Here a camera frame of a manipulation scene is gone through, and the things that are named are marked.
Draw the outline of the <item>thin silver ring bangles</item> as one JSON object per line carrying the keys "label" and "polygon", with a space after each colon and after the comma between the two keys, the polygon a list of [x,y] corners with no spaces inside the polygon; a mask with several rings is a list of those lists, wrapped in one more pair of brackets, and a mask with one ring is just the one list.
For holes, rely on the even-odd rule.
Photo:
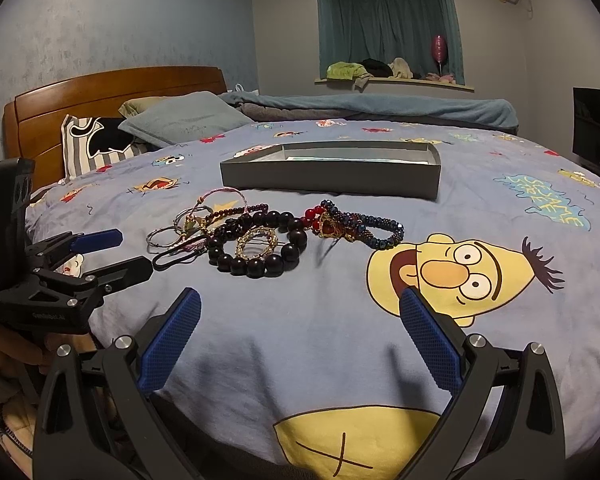
{"label": "thin silver ring bangles", "polygon": [[147,251],[150,254],[156,254],[184,242],[187,237],[186,229],[173,224],[154,229],[146,236]]}

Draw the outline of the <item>black white striped pillow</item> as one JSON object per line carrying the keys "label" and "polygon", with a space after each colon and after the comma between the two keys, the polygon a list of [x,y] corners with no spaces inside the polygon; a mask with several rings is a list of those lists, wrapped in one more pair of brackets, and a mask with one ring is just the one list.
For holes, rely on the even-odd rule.
{"label": "black white striped pillow", "polygon": [[122,117],[66,115],[61,124],[62,160],[68,179],[147,152],[145,143],[119,128]]}

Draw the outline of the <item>wooden headboard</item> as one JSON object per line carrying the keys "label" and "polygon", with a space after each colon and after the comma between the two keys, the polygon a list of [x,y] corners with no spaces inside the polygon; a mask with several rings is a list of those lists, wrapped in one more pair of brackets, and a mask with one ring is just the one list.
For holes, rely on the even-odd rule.
{"label": "wooden headboard", "polygon": [[5,105],[5,156],[35,161],[31,188],[37,190],[65,177],[60,125],[66,115],[117,117],[130,99],[226,89],[222,70],[210,66],[125,68],[46,84]]}

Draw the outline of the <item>cartoon print bed sheet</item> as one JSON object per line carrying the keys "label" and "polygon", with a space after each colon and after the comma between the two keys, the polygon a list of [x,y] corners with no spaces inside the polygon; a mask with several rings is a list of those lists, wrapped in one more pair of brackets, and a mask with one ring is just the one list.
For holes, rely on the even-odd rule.
{"label": "cartoon print bed sheet", "polygon": [[117,162],[53,186],[27,212],[34,240],[116,228],[123,242],[86,255],[87,272],[147,252],[146,236],[196,200],[214,210],[265,204],[308,218],[321,196],[222,190],[220,162],[271,145],[390,140],[441,159],[435,200],[340,195],[335,205],[400,223],[403,243],[310,236],[277,278],[220,272],[206,257],[108,297],[90,319],[109,344],[193,287],[201,319],[156,408],[213,478],[390,479],[450,397],[399,318],[416,287],[499,347],[544,344],[572,462],[600,448],[600,177],[504,133],[392,122],[248,125]]}

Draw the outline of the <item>olive green pillow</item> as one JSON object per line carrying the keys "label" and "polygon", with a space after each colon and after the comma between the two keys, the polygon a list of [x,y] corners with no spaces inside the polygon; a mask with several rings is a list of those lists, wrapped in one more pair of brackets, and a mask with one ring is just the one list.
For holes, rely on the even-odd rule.
{"label": "olive green pillow", "polygon": [[164,100],[166,100],[166,96],[145,96],[144,98],[130,99],[120,105],[118,112],[124,118],[134,117]]}

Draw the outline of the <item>grey-blue pillow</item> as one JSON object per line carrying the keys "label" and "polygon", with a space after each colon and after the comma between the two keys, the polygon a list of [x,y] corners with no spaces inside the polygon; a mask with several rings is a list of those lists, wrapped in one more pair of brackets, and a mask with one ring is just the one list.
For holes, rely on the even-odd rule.
{"label": "grey-blue pillow", "polygon": [[166,100],[134,117],[124,118],[119,128],[157,148],[211,138],[252,120],[209,91]]}

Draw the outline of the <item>grey shallow cardboard box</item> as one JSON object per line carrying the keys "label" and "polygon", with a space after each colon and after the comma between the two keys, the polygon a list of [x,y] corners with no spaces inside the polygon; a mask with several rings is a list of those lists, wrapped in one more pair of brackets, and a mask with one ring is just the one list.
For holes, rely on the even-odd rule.
{"label": "grey shallow cardboard box", "polygon": [[381,140],[283,143],[220,162],[223,184],[240,190],[420,200],[437,198],[441,169],[430,144]]}

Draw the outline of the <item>blue folded blanket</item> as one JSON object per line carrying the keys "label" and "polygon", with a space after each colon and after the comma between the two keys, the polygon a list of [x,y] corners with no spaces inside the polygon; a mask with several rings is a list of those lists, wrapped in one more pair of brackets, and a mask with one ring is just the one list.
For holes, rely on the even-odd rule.
{"label": "blue folded blanket", "polygon": [[254,104],[279,110],[346,110],[363,115],[442,120],[450,125],[516,132],[518,117],[503,99],[440,99],[408,94],[341,93],[322,96],[266,96],[252,92],[225,92],[220,98],[230,105]]}

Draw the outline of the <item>window sill ledge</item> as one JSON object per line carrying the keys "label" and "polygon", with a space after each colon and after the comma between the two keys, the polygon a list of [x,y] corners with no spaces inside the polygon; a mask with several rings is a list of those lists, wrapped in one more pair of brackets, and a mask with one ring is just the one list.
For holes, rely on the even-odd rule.
{"label": "window sill ledge", "polygon": [[[403,79],[403,78],[375,78],[370,77],[366,79],[367,85],[370,84],[397,84],[398,86],[413,86],[413,87],[428,87],[428,88],[439,88],[449,89],[461,92],[475,93],[476,89],[466,84],[451,84],[450,82],[444,81],[433,81],[428,79]],[[355,80],[342,80],[342,79],[314,79],[314,84],[350,84],[353,88],[355,87]]]}

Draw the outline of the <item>black monitor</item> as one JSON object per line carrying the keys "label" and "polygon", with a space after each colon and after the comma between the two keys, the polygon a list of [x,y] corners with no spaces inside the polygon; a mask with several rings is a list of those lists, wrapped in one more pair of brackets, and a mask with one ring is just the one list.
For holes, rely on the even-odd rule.
{"label": "black monitor", "polygon": [[600,89],[573,88],[572,152],[600,170]]}

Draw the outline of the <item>beige cloth on sill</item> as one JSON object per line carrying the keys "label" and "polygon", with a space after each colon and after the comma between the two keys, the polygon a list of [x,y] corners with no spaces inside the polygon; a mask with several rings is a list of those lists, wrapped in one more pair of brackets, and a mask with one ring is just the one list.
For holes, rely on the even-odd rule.
{"label": "beige cloth on sill", "polygon": [[404,80],[414,79],[414,73],[404,58],[395,58],[389,64],[389,67],[391,70],[390,78]]}

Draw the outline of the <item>black cloth on sill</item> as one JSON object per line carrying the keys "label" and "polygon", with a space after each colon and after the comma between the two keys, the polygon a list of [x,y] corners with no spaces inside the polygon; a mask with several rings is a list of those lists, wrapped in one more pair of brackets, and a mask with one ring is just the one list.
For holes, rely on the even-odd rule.
{"label": "black cloth on sill", "polygon": [[392,68],[385,62],[366,58],[360,64],[365,68],[366,72],[374,78],[391,78],[393,76]]}

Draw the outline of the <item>green cloth on sill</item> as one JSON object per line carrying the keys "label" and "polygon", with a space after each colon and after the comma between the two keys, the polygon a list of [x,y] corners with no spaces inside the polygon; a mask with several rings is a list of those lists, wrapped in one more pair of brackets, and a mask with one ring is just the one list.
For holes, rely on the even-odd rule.
{"label": "green cloth on sill", "polygon": [[368,79],[371,76],[363,64],[336,62],[327,67],[325,78],[327,80],[358,81],[359,79]]}

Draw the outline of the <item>pink balloon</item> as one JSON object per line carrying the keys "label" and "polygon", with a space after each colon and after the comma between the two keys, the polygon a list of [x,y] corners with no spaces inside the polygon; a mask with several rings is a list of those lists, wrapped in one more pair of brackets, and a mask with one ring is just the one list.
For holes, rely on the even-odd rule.
{"label": "pink balloon", "polygon": [[431,41],[431,56],[438,66],[438,72],[442,73],[442,67],[448,57],[448,46],[442,35],[434,36]]}

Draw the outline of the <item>teal curtain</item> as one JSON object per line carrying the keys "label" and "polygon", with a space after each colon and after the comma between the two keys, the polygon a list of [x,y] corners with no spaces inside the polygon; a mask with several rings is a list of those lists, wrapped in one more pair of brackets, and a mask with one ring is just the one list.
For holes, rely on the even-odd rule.
{"label": "teal curtain", "polygon": [[[464,84],[460,23],[454,0],[316,0],[320,72],[336,62],[404,58],[413,73],[452,75]],[[448,57],[438,72],[431,41],[442,35]]]}

